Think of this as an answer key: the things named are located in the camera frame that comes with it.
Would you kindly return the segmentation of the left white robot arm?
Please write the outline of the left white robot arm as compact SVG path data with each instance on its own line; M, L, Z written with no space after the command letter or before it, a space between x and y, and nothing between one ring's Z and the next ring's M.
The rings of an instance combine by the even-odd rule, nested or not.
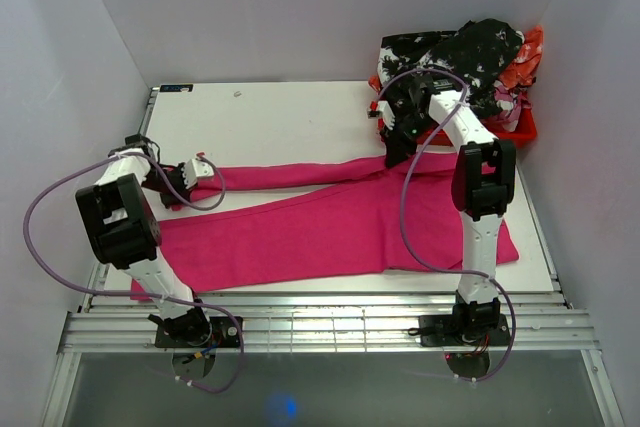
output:
M93 253L155 296L159 313L150 320L171 340L194 347L206 344L212 337L212 323L200 307L190 305L197 301L192 289L161 253L161 229L143 190L157 192L169 208L190 201L198 182L213 178L215 169L201 154L155 169L159 147L141 134L127 137L125 145L110 151L108 158L112 162L103 175L75 194ZM169 302L169 297L189 304Z

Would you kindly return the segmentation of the pink trousers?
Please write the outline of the pink trousers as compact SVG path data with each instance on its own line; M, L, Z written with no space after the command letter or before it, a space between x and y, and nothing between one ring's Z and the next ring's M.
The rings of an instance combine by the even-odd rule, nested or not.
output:
M462 223L451 198L456 157L426 153L412 167L381 157L338 164L224 167L201 182L221 191L313 187L263 205L162 220L161 252L196 292L323 277L380 274L423 264L458 270Z

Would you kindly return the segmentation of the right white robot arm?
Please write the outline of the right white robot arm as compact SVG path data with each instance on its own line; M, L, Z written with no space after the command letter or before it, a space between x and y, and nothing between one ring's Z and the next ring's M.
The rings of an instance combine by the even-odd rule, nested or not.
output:
M383 98L395 82L412 74L437 74L453 87L430 91L428 115L437 122L424 141L427 146L443 131L457 153L451 185L454 207L463 228L463 260L450 314L419 317L409 334L424 347L475 345L491 340L506 346L515 338L515 311L509 295L496 280L497 244L507 207L514 198L516 147L498 139L466 103L468 86L458 76L436 68L415 68L390 79Z

